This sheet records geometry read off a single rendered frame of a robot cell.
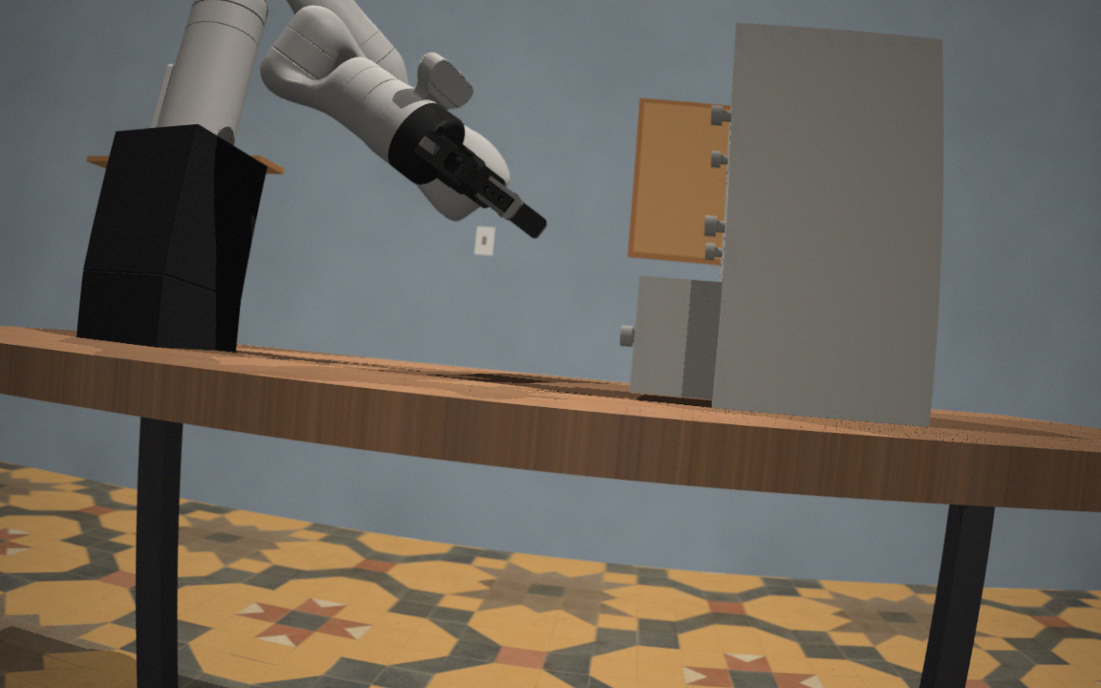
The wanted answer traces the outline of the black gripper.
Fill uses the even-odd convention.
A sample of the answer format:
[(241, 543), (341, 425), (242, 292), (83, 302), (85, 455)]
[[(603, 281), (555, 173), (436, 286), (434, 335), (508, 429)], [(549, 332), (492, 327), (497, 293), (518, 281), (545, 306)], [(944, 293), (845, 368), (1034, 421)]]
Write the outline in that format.
[(480, 207), (490, 207), (516, 223), (531, 238), (539, 238), (548, 221), (523, 203), (517, 193), (508, 190), (506, 182), (473, 154), (464, 145), (462, 121), (440, 103), (425, 103), (400, 124), (389, 145), (388, 160), (410, 182), (425, 184), (438, 178)]

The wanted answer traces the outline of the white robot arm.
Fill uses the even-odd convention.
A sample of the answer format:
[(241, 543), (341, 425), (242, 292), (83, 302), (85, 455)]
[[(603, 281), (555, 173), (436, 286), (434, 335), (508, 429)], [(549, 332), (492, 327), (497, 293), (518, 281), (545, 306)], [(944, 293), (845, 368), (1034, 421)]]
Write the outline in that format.
[[(287, 1), (294, 17), (261, 62), (262, 81), (291, 103), (331, 114), (382, 160), (389, 162), (392, 138), (419, 106), (440, 103), (449, 110), (472, 97), (470, 81), (440, 54), (425, 54), (416, 88), (408, 86), (400, 54), (355, 0)], [(150, 129), (200, 123), (233, 145), (266, 3), (193, 0), (178, 58), (166, 67)], [(464, 125), (464, 145), (508, 184), (506, 161), (486, 136)], [(438, 178), (417, 187), (449, 221), (461, 221), (480, 207)]]

